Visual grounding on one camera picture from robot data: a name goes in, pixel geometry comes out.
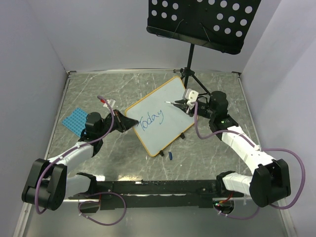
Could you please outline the yellow framed whiteboard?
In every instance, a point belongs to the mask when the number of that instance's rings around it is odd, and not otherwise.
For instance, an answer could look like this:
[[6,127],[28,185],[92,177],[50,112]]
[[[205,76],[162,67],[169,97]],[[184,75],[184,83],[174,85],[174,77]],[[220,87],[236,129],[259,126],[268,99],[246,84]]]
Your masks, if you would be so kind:
[[182,80],[175,76],[125,110],[126,117],[139,121],[133,130],[151,157],[194,125],[193,117],[165,103],[182,99],[184,92]]

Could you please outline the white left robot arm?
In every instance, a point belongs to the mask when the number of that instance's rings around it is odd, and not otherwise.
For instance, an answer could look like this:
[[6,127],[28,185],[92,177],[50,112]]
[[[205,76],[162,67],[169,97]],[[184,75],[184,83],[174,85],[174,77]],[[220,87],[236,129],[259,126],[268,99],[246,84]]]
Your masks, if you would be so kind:
[[79,172],[69,178],[68,173],[97,155],[106,135],[116,130],[126,132],[138,123],[119,110],[112,110],[105,118],[98,112],[87,114],[84,129],[74,146],[54,158],[34,161],[22,191],[22,201],[36,208],[56,210],[64,199],[77,194],[85,198],[96,196],[98,187],[94,175]]

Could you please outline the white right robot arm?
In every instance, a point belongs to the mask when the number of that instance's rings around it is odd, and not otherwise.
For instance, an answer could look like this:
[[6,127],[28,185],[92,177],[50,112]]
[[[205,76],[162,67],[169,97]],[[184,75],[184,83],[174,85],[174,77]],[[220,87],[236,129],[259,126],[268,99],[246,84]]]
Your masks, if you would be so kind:
[[250,196],[259,207],[271,205],[291,194],[288,164],[276,160],[255,144],[229,115],[227,96],[222,91],[214,91],[206,102],[199,101],[197,91],[187,89],[183,98],[172,102],[194,120],[203,117],[209,120],[212,136],[228,145],[246,164],[251,175],[241,175],[234,171],[217,176],[216,193],[222,197],[232,191]]

